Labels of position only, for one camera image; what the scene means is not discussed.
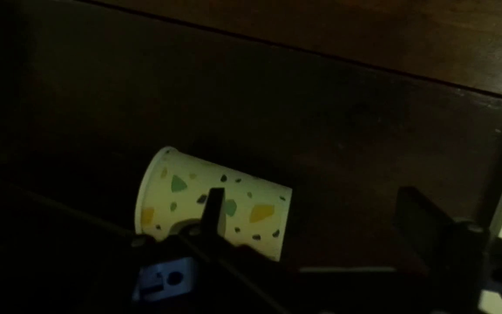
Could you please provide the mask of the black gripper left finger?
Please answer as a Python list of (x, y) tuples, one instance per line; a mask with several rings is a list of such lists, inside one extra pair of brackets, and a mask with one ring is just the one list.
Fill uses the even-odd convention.
[(201, 232), (205, 235), (215, 235), (219, 232), (219, 221), (222, 216), (226, 190), (212, 188), (201, 218)]

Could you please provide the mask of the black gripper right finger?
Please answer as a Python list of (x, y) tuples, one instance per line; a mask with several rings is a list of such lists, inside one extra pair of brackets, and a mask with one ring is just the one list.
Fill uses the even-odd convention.
[(436, 282), (480, 284), (487, 230), (452, 218), (414, 186), (396, 197), (396, 226)]

